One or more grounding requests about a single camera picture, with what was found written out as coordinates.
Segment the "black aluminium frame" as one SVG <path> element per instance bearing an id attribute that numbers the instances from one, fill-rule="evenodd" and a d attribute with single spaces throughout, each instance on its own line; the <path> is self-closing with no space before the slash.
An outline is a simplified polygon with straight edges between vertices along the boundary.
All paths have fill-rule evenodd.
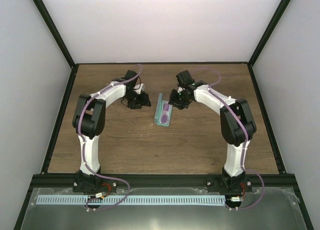
<path id="1" fill-rule="evenodd" d="M 41 17 L 44 19 L 48 29 L 50 30 L 54 40 L 56 41 L 58 47 L 60 48 L 63 56 L 66 58 L 68 64 L 71 67 L 70 76 L 67 82 L 67 86 L 62 98 L 62 103 L 59 108 L 58 116 L 53 128 L 53 133 L 49 142 L 47 153 L 44 158 L 43 166 L 40 174 L 35 174 L 32 177 L 29 189 L 27 191 L 25 200 L 21 207 L 21 211 L 17 218 L 16 224 L 14 226 L 15 230 L 20 230 L 23 227 L 23 223 L 26 220 L 27 205 L 31 202 L 31 194 L 34 188 L 37 187 L 69 187 L 71 185 L 71 180 L 73 175 L 70 173 L 48 173 L 49 163 L 53 154 L 53 147 L 56 144 L 58 138 L 58 131 L 60 130 L 62 124 L 62 116 L 64 115 L 67 108 L 67 100 L 70 97 L 72 86 L 76 79 L 76 73 L 78 71 L 79 65 L 74 63 L 57 27 L 54 24 L 43 0 L 33 0 L 35 6 L 39 10 Z M 304 224 L 308 230 L 312 230 L 313 224 L 311 222 L 309 213 L 307 211 L 306 205 L 304 203 L 301 191 L 299 189 L 297 180 L 294 174 L 287 173 L 283 159 L 280 154 L 278 144 L 276 143 L 275 135 L 270 123 L 269 116 L 261 92 L 253 72 L 253 64 L 258 59 L 258 56 L 262 52 L 263 48 L 267 44 L 272 32 L 276 28 L 276 25 L 281 19 L 281 16 L 285 12 L 291 0 L 281 0 L 275 13 L 273 14 L 270 22 L 268 23 L 266 30 L 264 31 L 257 47 L 255 48 L 253 55 L 251 56 L 249 62 L 247 63 L 248 71 L 253 83 L 254 91 L 258 100 L 258 104 L 262 113 L 263 121 L 267 130 L 267 134 L 271 143 L 271 148 L 273 151 L 274 158 L 276 160 L 278 174 L 264 174 L 262 177 L 264 179 L 265 185 L 268 187 L 292 187 L 295 196 L 299 200 L 298 208 L 301 211 Z M 200 181 L 204 179 L 202 174 L 128 174 L 127 177 L 133 181 L 133 185 L 140 187 L 195 187 L 200 184 Z"/>

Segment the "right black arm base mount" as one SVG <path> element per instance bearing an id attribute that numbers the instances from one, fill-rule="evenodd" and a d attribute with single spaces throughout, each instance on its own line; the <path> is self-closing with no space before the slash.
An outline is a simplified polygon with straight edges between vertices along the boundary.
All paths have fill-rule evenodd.
<path id="1" fill-rule="evenodd" d="M 209 173 L 206 175 L 204 183 L 209 192 L 219 192 L 220 194 L 240 194 L 243 190 L 252 192 L 252 187 L 247 184 L 249 178 L 245 173 L 230 177 L 228 174 Z"/>

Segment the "pink transparent sunglasses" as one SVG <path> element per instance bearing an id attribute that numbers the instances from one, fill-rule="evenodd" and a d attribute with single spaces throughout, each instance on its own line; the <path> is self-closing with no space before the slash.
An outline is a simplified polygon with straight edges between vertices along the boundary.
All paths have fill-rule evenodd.
<path id="1" fill-rule="evenodd" d="M 169 122 L 169 115 L 168 112 L 170 110 L 170 105 L 166 102 L 163 103 L 162 115 L 160 118 L 160 122 L 162 124 L 167 124 Z"/>

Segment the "blue green glasses case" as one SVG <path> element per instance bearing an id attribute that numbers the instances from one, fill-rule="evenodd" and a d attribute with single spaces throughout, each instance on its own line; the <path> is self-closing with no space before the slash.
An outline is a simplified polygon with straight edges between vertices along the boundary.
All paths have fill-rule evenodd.
<path id="1" fill-rule="evenodd" d="M 163 100 L 163 94 L 159 93 L 154 115 L 154 123 L 158 126 L 169 127 L 172 109 L 173 106 L 169 104 L 169 101 Z"/>

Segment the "shiny metal front plate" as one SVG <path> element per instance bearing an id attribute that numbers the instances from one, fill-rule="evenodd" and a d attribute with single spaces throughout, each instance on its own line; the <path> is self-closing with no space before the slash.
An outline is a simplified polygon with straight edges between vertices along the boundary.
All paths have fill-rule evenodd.
<path id="1" fill-rule="evenodd" d="M 37 205 L 39 195 L 91 195 L 70 188 L 37 188 L 27 206 L 23 230 L 305 230 L 292 188 L 259 187 L 245 194 L 241 208 L 203 205 Z M 109 196 L 212 195 L 199 188 L 135 188 Z"/>

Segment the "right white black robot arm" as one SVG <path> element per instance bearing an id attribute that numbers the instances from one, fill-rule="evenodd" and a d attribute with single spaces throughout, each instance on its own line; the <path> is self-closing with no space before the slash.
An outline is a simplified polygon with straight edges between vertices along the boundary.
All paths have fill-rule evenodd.
<path id="1" fill-rule="evenodd" d="M 220 117 L 220 129 L 227 142 L 226 162 L 222 168 L 223 188 L 229 192 L 240 186 L 239 176 L 245 172 L 245 156 L 257 126 L 244 98 L 235 99 L 214 90 L 204 81 L 195 81 L 190 72 L 184 70 L 176 76 L 178 89 L 170 93 L 169 104 L 183 110 L 192 102 L 201 103 Z"/>

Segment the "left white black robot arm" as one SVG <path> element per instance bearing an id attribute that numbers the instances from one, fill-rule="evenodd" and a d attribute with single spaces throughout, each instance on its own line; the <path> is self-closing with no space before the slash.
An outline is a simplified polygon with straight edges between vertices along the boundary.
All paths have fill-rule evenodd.
<path id="1" fill-rule="evenodd" d="M 80 142 L 80 171 L 88 175 L 84 185 L 91 192 L 97 192 L 102 186 L 102 179 L 97 176 L 101 169 L 98 149 L 107 107 L 117 100 L 126 100 L 126 107 L 131 110 L 151 106 L 145 85 L 141 82 L 141 73 L 141 70 L 128 70 L 124 77 L 115 78 L 103 89 L 78 98 L 72 126 Z"/>

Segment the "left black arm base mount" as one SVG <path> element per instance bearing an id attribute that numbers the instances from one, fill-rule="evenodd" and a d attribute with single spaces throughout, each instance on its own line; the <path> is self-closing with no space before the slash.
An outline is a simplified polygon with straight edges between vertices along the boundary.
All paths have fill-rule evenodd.
<path id="1" fill-rule="evenodd" d="M 96 175 L 83 173 L 81 170 L 74 174 L 73 192 L 83 194 L 96 194 L 100 192 L 115 193 L 117 181 L 104 179 Z"/>

